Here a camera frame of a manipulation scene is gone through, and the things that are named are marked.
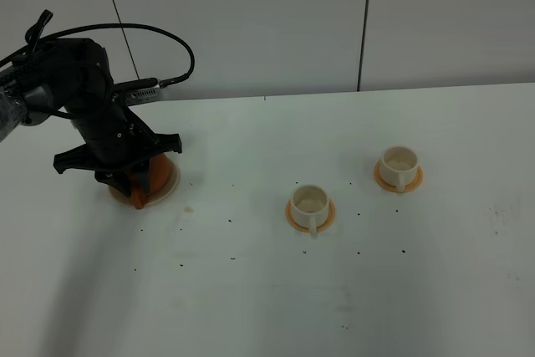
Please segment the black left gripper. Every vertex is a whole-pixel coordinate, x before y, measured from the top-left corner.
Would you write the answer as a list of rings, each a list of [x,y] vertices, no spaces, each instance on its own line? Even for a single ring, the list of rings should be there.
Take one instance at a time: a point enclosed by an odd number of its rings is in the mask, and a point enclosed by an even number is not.
[[[104,47],[89,38],[28,39],[24,52],[24,123],[69,120],[84,144],[57,154],[53,166],[92,171],[125,197],[131,180],[150,192],[150,158],[182,152],[178,134],[154,132],[114,97],[115,82]]]

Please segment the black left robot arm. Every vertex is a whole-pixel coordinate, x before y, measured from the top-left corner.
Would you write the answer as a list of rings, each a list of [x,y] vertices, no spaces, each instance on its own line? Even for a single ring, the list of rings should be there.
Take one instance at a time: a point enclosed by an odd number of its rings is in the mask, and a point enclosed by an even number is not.
[[[126,104],[133,82],[115,85],[108,55],[87,38],[46,41],[1,73],[1,137],[48,117],[69,120],[84,144],[53,159],[58,173],[92,171],[123,196],[155,192],[157,159],[182,152],[178,134],[157,134]]]

